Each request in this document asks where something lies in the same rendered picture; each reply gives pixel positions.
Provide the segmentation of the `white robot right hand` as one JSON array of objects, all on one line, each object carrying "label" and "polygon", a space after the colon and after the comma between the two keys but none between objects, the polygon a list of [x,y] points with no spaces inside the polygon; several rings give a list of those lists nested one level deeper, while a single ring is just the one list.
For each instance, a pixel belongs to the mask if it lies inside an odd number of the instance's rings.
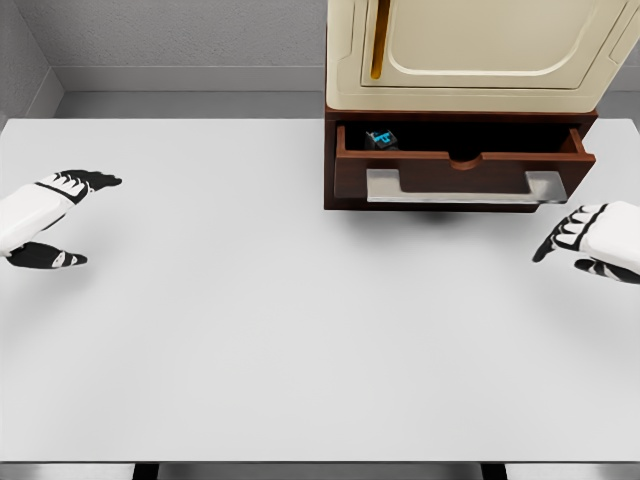
[{"label": "white robot right hand", "polygon": [[581,253],[574,263],[580,271],[640,285],[640,206],[624,201],[580,206],[554,226],[532,261],[555,250]]}]

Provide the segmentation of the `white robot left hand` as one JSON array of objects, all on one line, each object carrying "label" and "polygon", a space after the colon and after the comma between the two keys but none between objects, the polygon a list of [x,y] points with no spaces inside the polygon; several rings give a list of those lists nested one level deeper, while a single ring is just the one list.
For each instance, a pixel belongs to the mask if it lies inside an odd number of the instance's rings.
[{"label": "white robot left hand", "polygon": [[38,243],[33,238],[62,220],[89,194],[122,180],[100,171],[63,170],[24,185],[0,200],[0,257],[36,270],[83,265],[86,256]]}]

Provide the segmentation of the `brown wooden drawer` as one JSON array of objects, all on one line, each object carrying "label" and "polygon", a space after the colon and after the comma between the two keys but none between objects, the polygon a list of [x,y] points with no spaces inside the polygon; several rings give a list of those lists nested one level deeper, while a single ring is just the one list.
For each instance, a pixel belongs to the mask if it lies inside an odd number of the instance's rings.
[{"label": "brown wooden drawer", "polygon": [[[365,150],[384,129],[399,149]],[[530,213],[566,202],[596,162],[564,124],[345,121],[327,136],[328,209]]]}]

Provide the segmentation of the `cream and brown cabinet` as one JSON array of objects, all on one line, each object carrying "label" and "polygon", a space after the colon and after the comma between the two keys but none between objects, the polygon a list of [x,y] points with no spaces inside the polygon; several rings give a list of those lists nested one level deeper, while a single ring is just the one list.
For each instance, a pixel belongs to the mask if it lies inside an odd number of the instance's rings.
[{"label": "cream and brown cabinet", "polygon": [[578,89],[533,90],[365,86],[362,69],[370,4],[378,4],[374,45],[381,48],[390,0],[328,0],[325,159],[334,143],[327,131],[345,121],[564,124],[576,127],[583,143],[597,119],[599,101],[640,41],[640,0],[631,1],[631,12],[615,26],[612,41]]}]

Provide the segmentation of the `black and blue switch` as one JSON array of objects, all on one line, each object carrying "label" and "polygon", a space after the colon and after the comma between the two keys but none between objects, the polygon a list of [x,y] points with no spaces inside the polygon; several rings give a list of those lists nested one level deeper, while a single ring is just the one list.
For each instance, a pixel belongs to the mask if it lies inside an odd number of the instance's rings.
[{"label": "black and blue switch", "polygon": [[396,136],[388,129],[366,131],[364,149],[371,151],[398,150],[399,143]]}]

